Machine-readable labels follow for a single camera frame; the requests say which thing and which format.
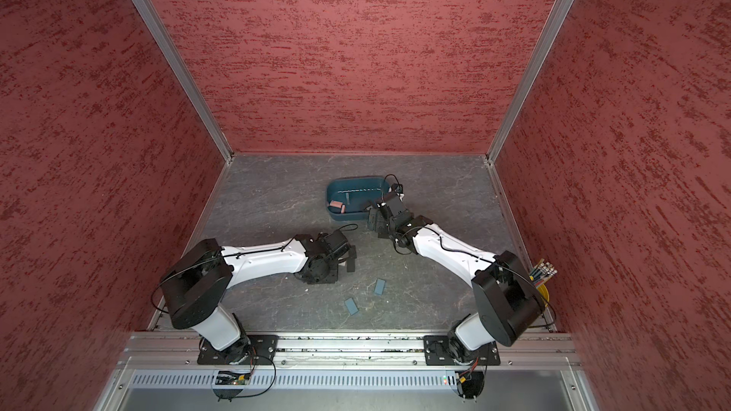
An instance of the teal plastic tray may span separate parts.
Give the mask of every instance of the teal plastic tray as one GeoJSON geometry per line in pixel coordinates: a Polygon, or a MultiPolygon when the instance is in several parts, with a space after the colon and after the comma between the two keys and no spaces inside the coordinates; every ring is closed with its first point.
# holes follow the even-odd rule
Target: teal plastic tray
{"type": "Polygon", "coordinates": [[[383,177],[354,177],[334,179],[327,185],[325,204],[330,217],[335,221],[357,221],[368,219],[366,208],[371,201],[388,193],[389,184],[383,177]],[[345,212],[330,206],[330,201],[345,204],[345,212]]]}

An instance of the gray marble floor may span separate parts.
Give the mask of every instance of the gray marble floor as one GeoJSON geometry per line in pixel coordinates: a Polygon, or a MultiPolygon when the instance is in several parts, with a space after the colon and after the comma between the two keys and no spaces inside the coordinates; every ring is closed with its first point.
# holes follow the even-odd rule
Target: gray marble floor
{"type": "MultiPolygon", "coordinates": [[[[404,203],[415,215],[480,249],[514,250],[481,156],[238,156],[203,238],[252,246],[331,232],[344,223],[325,208],[328,182],[388,173],[404,185],[404,203]]],[[[224,305],[251,331],[444,330],[476,310],[470,287],[454,274],[424,257],[396,254],[359,224],[346,233],[358,249],[354,273],[343,264],[331,285],[263,277],[229,289],[224,305]],[[382,296],[373,294],[378,278],[386,280],[382,296]],[[360,312],[348,313],[348,298],[360,312]]]]}

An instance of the mounting plate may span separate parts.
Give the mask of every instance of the mounting plate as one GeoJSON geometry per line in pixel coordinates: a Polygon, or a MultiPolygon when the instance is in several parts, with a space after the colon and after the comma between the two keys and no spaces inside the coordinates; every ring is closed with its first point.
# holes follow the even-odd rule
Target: mounting plate
{"type": "MultiPolygon", "coordinates": [[[[442,335],[424,336],[424,356],[426,364],[433,366],[454,366],[458,365],[449,352],[449,337],[442,335]]],[[[500,364],[500,354],[497,350],[497,343],[492,342],[480,346],[477,350],[479,365],[496,366],[500,364]]]]}
{"type": "MultiPolygon", "coordinates": [[[[270,361],[274,359],[274,355],[276,354],[276,345],[279,341],[279,337],[277,335],[249,335],[249,341],[259,357],[266,357],[270,361]]],[[[251,363],[249,356],[250,354],[248,350],[246,350],[246,354],[240,361],[229,363],[227,362],[226,354],[215,350],[214,347],[211,346],[211,343],[204,338],[203,345],[201,345],[200,352],[198,353],[198,365],[249,365],[251,363]]],[[[271,365],[271,362],[261,358],[256,359],[255,363],[257,365],[271,365]]]]}

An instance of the red wire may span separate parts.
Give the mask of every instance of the red wire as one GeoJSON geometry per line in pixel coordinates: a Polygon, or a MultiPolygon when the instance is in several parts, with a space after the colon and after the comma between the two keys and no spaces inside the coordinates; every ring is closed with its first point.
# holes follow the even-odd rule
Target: red wire
{"type": "Polygon", "coordinates": [[[474,368],[475,368],[475,367],[477,366],[477,361],[478,361],[478,360],[480,360],[480,359],[476,358],[476,359],[474,360],[474,363],[472,363],[472,367],[471,367],[471,368],[470,368],[469,370],[465,370],[465,371],[462,371],[462,372],[461,372],[461,373],[460,373],[459,375],[460,375],[460,376],[463,376],[463,375],[465,375],[465,374],[467,374],[467,373],[471,373],[472,371],[474,371],[474,368]]]}

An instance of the yellow object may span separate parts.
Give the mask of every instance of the yellow object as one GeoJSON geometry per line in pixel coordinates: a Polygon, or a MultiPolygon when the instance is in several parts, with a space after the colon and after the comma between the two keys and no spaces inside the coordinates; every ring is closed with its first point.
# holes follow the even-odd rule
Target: yellow object
{"type": "Polygon", "coordinates": [[[541,295],[546,299],[546,301],[549,301],[551,297],[548,296],[548,289],[545,284],[538,286],[536,289],[538,289],[538,292],[541,292],[541,295]]]}

